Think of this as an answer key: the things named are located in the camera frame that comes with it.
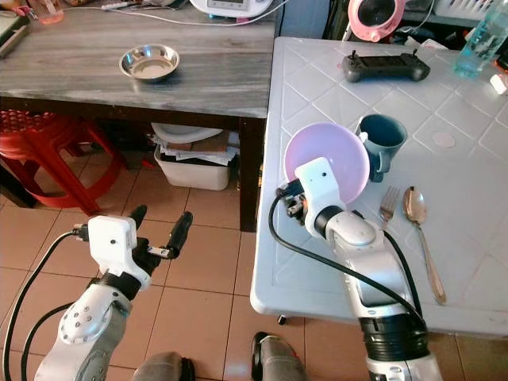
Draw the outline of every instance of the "metal spoon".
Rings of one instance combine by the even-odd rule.
[[[421,192],[415,187],[409,187],[406,192],[404,192],[402,210],[404,211],[406,218],[413,222],[414,226],[416,226],[418,232],[420,233],[421,246],[423,247],[423,252],[425,253],[425,263],[427,265],[427,277],[429,278],[434,298],[439,304],[445,304],[445,289],[443,288],[443,283],[441,282],[439,274],[437,274],[436,265],[430,256],[429,246],[427,245],[427,241],[425,240],[425,236],[423,235],[423,231],[420,226],[427,218],[425,200],[423,199],[423,194],[421,194]]]

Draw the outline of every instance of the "tile floor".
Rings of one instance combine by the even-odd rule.
[[[131,169],[123,171],[99,205],[108,214],[127,214],[148,205],[138,232],[154,244],[167,241],[173,223],[184,210],[194,214],[182,255],[164,262],[153,286],[139,293],[127,333],[111,361],[108,381],[130,379],[146,356],[175,350],[194,360],[201,379],[249,380],[250,344],[260,330],[279,334],[293,346],[312,380],[368,379],[365,350],[356,325],[293,318],[285,326],[276,317],[260,315],[250,306],[256,236],[238,230],[236,183],[221,192],[170,186],[156,167],[141,167],[139,152],[127,153]],[[92,183],[108,164],[104,154],[67,157],[76,174]],[[57,191],[41,173],[44,189]],[[6,331],[11,304],[44,250],[55,237],[86,216],[77,209],[17,208],[0,198],[0,334]],[[42,313],[75,300],[98,267],[83,242],[68,239],[55,251],[28,293],[15,330],[11,364],[16,380],[21,347]],[[56,334],[55,316],[44,324],[32,345],[29,374],[33,377]],[[445,380],[508,379],[508,341],[434,333],[430,348],[437,355]]]

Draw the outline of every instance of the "white tiled tabletop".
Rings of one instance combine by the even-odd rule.
[[[253,306],[266,314],[354,318],[342,275],[276,244],[267,215],[275,188],[285,183],[283,153],[299,129],[333,121],[354,130],[362,116],[378,113],[399,119],[408,139],[383,182],[369,182],[349,208],[380,222],[377,211],[388,186],[419,188],[429,209],[422,227],[447,292],[446,306],[433,299],[418,234],[400,203],[389,231],[406,254],[427,324],[433,330],[508,335],[508,98],[488,82],[494,68],[478,79],[461,79],[452,72],[457,52],[421,49],[418,56],[431,72],[419,83],[348,83],[337,65],[353,49],[359,55],[409,51],[342,41],[275,41]],[[440,135],[451,137],[453,146],[437,144]],[[283,238],[340,260],[287,217],[282,205],[275,217]]]

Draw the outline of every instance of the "metal dish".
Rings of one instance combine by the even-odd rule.
[[[143,45],[126,52],[120,58],[122,73],[145,83],[166,79],[179,65],[176,50],[164,45]]]

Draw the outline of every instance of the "table leg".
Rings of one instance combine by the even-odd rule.
[[[0,193],[22,208],[31,208],[36,202],[36,199],[25,190],[21,183],[1,165]]]
[[[240,229],[256,231],[256,205],[266,119],[240,119]]]

